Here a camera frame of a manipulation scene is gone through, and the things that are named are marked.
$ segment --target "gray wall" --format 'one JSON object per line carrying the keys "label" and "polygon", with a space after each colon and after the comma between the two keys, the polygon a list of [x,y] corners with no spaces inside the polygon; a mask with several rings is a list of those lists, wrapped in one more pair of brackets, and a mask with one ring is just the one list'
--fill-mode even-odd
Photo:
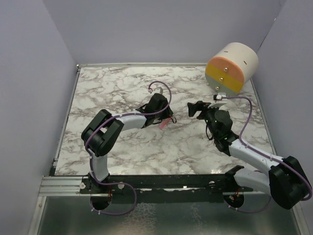
{"label": "gray wall", "polygon": [[[254,76],[277,153],[313,183],[313,1],[288,0],[262,44]],[[302,203],[313,234],[313,200]]]}
{"label": "gray wall", "polygon": [[230,42],[257,50],[284,0],[43,0],[79,64],[207,62]]}
{"label": "gray wall", "polygon": [[25,235],[76,68],[41,0],[1,1],[0,32],[0,234]]}

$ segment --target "marble surface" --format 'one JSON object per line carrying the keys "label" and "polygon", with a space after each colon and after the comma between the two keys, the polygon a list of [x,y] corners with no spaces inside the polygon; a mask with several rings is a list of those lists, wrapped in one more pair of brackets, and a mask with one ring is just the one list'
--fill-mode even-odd
{"label": "marble surface", "polygon": [[[82,131],[101,109],[113,114],[125,113],[147,103],[151,97],[147,87],[155,80],[170,86],[173,93],[170,107],[177,123],[169,123],[163,130],[153,125],[122,132],[108,154],[111,174],[224,173],[235,165],[254,169],[219,152],[205,135],[204,121],[197,120],[196,116],[188,117],[187,102],[213,100],[215,92],[207,86],[204,71],[205,67],[82,68],[55,174],[87,174],[89,156],[80,139]],[[165,88],[163,94],[168,97]],[[253,100],[252,119],[244,139],[271,152],[250,82],[245,84],[241,94]],[[248,116],[248,102],[229,100],[223,109],[229,110],[234,122],[232,130],[239,133]]]}

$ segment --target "cylindrical object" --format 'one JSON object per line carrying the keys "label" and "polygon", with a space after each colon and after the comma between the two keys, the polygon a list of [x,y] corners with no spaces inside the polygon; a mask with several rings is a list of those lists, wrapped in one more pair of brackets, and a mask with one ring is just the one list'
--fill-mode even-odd
{"label": "cylindrical object", "polygon": [[208,62],[205,78],[210,87],[227,95],[236,95],[256,72],[259,59],[248,46],[230,43]]}

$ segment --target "purple cable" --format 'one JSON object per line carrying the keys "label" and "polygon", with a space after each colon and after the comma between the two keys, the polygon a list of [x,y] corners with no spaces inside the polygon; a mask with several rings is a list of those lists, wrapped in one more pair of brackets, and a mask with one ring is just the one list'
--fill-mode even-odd
{"label": "purple cable", "polygon": [[[121,115],[115,115],[115,116],[112,116],[111,118],[109,118],[108,120],[106,120],[104,123],[102,123],[93,133],[92,135],[88,138],[88,140],[86,141],[86,144],[85,144],[85,149],[86,151],[89,153],[90,156],[92,156],[92,153],[89,151],[88,149],[88,145],[91,141],[91,139],[95,136],[95,134],[101,129],[103,128],[108,122],[110,122],[111,120],[115,119],[116,117],[117,118],[121,118],[121,117],[125,117],[125,116],[132,116],[132,115],[138,115],[138,116],[151,116],[151,115],[157,115],[157,114],[160,114],[162,113],[163,111],[165,111],[169,106],[170,106],[170,103],[172,101],[172,92],[171,92],[171,89],[164,83],[164,82],[161,82],[161,81],[154,81],[152,83],[150,83],[149,87],[148,87],[148,90],[150,89],[151,85],[154,84],[154,83],[161,83],[163,84],[169,91],[169,94],[170,94],[170,99],[168,101],[168,104],[163,108],[161,109],[160,111],[157,111],[157,112],[154,112],[154,113],[150,113],[150,114],[139,114],[139,113],[126,113],[126,114],[121,114]],[[136,203],[137,203],[137,193],[136,193],[136,190],[134,189],[133,186],[131,186],[130,184],[127,184],[127,183],[123,183],[123,182],[120,182],[120,183],[102,183],[101,181],[99,181],[97,179],[97,177],[95,176],[95,173],[93,171],[93,166],[92,166],[92,157],[90,158],[90,161],[89,161],[89,165],[90,165],[90,170],[91,170],[91,173],[92,173],[92,176],[94,178],[94,180],[100,184],[100,185],[105,185],[105,186],[111,186],[111,185],[126,185],[128,187],[130,187],[133,192],[134,192],[134,203],[133,205],[131,206],[131,208],[129,208],[127,211],[125,212],[120,212],[120,213],[112,213],[112,212],[104,212],[104,211],[99,211],[99,210],[96,210],[94,207],[93,207],[93,204],[92,202],[90,201],[90,204],[91,204],[91,207],[92,207],[92,210],[93,211],[96,211],[98,213],[101,213],[101,214],[108,214],[108,215],[124,215],[124,214],[128,214],[129,212],[131,212],[135,206],[136,206]]]}
{"label": "purple cable", "polygon": [[283,161],[281,160],[278,160],[278,159],[275,159],[275,158],[272,158],[262,152],[260,152],[259,150],[253,148],[252,146],[248,145],[247,143],[245,143],[242,139],[242,134],[246,128],[246,126],[248,125],[248,122],[250,121],[250,118],[251,118],[251,115],[252,115],[252,101],[250,98],[246,97],[246,96],[235,96],[235,97],[223,97],[222,99],[246,99],[247,101],[249,101],[249,104],[250,104],[250,112],[249,112],[249,116],[248,116],[248,119],[246,120],[246,123],[244,124],[244,127],[242,128],[240,134],[239,134],[239,140],[240,142],[246,146],[247,148],[251,149],[252,151],[260,154],[261,156],[267,158],[267,159],[270,159],[270,160],[273,160],[277,163],[280,163],[282,164],[283,166],[285,166],[286,168],[288,168],[290,171],[292,171],[296,176],[298,176],[305,184],[306,186],[308,187],[309,189],[309,195],[306,197],[306,198],[303,198],[302,201],[307,201],[309,199],[312,198],[312,187],[311,185],[309,184],[309,182],[302,176],[300,175],[295,169],[291,168],[289,165],[287,165],[286,163],[284,163]]}
{"label": "purple cable", "polygon": [[256,211],[246,211],[246,210],[240,210],[240,209],[238,209],[238,208],[235,208],[235,207],[232,207],[231,205],[229,205],[226,201],[224,201],[227,205],[228,205],[228,207],[229,208],[231,208],[232,210],[234,210],[234,211],[237,211],[237,212],[242,212],[242,213],[248,213],[248,214],[254,214],[254,213],[260,213],[260,212],[263,212],[263,211],[265,211],[267,208],[269,208],[269,206],[270,206],[270,203],[272,202],[272,197],[270,197],[269,198],[269,201],[268,201],[268,203],[263,207],[263,208],[261,208],[261,209],[258,209],[258,210],[256,210]]}

